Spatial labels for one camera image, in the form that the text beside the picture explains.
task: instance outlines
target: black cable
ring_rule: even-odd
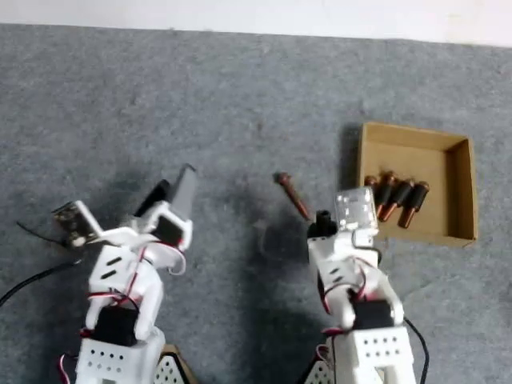
[[[372,250],[373,252],[377,252],[377,264],[380,264],[382,261],[382,252],[379,248],[374,246],[356,246],[355,245],[355,230],[352,231],[352,246],[356,250]]]
[[[16,225],[19,226],[22,230],[24,230],[28,234],[31,234],[32,236],[35,236],[36,238],[40,238],[41,240],[44,240],[45,242],[52,242],[54,244],[59,244],[60,246],[63,246],[64,248],[67,248],[65,241],[61,241],[60,242],[59,240],[55,240],[54,238],[47,238],[46,236],[38,234],[35,230],[30,229],[25,224],[22,224],[21,222],[18,222],[18,221],[16,221]]]
[[[29,284],[36,282],[38,280],[41,280],[47,276],[50,276],[51,274],[56,274],[57,272],[62,272],[64,270],[68,270],[70,268],[73,268],[74,266],[77,266],[82,262],[81,259],[75,260],[74,262],[64,262],[63,264],[59,264],[57,266],[53,266],[47,270],[44,270],[43,272],[39,272],[38,274],[35,274],[31,278],[28,278],[27,280],[24,280],[11,288],[6,294],[0,298],[0,308],[6,303],[7,300],[9,300],[16,292],[18,292],[21,288],[28,286]]]
[[[137,311],[138,314],[141,313],[141,310],[140,308],[138,307],[137,303],[135,302],[135,300],[133,300],[130,296],[128,296],[127,294],[124,294],[123,292],[119,292],[118,290],[114,290],[114,293],[121,296],[122,298],[125,298],[126,300],[128,300],[129,302],[131,302],[132,306],[134,306],[134,309]]]
[[[429,370],[429,363],[430,363],[430,354],[429,349],[426,347],[426,341],[422,335],[422,333],[414,326],[414,324],[409,320],[408,318],[403,318],[404,322],[407,323],[407,325],[413,330],[413,332],[416,333],[416,336],[419,338],[419,342],[422,344],[423,347],[423,353],[425,354],[425,363],[423,364],[423,371],[422,371],[422,378],[419,381],[419,384],[425,384],[426,380],[426,374]]]

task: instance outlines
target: copper screw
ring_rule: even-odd
[[[275,175],[275,181],[285,190],[286,194],[294,204],[295,208],[297,208],[301,216],[305,220],[311,221],[310,212],[308,211],[306,204],[304,204],[304,201],[298,195],[294,185],[291,183],[291,176],[287,172],[281,172]]]
[[[378,180],[375,176],[366,176],[365,177],[365,186],[369,186],[372,191],[374,192],[375,197],[375,191],[377,189]]]
[[[407,196],[413,190],[413,187],[414,181],[410,178],[400,182],[393,196],[391,196],[391,204],[382,212],[380,219],[383,222],[387,222],[388,218],[390,218],[394,210],[400,208],[403,205],[404,201],[407,199]]]
[[[404,210],[398,225],[402,228],[409,228],[410,222],[413,219],[413,216],[416,212],[422,207],[423,202],[425,201],[426,194],[429,193],[430,187],[427,182],[419,182],[413,188],[410,193],[410,199],[407,203],[406,210]]]
[[[380,217],[382,209],[388,203],[393,192],[393,185],[395,180],[398,178],[397,174],[390,171],[384,177],[384,185],[382,185],[375,198],[375,205],[377,206],[377,217]]]

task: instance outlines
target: cardboard tray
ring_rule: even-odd
[[[394,237],[465,246],[478,237],[473,143],[466,137],[409,126],[368,122],[362,128],[358,184],[393,170],[424,180],[430,192],[408,229],[398,226],[402,209],[380,223],[380,238]]]

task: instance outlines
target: red wire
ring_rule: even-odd
[[[126,291],[126,293],[125,293],[126,297],[125,297],[125,298],[122,298],[121,300],[119,300],[119,301],[118,301],[118,304],[119,304],[119,305],[123,304],[126,300],[128,300],[128,298],[127,298],[127,297],[129,297],[129,296],[130,296],[130,294],[131,294],[131,290],[134,288],[135,280],[137,279],[137,276],[138,276],[138,272],[137,272],[138,264],[140,264],[140,262],[144,259],[144,254],[146,253],[146,248],[147,248],[147,246],[145,246],[144,248],[142,248],[141,255],[140,255],[140,257],[138,258],[137,267],[135,268],[134,276],[132,277],[131,282],[130,282],[130,284],[128,285],[128,289],[127,289],[127,291]]]

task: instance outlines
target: perforated bracket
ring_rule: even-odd
[[[334,384],[333,371],[326,362],[318,360],[311,367],[304,384]]]
[[[162,356],[154,374],[153,384],[189,384],[175,353],[171,352]]]

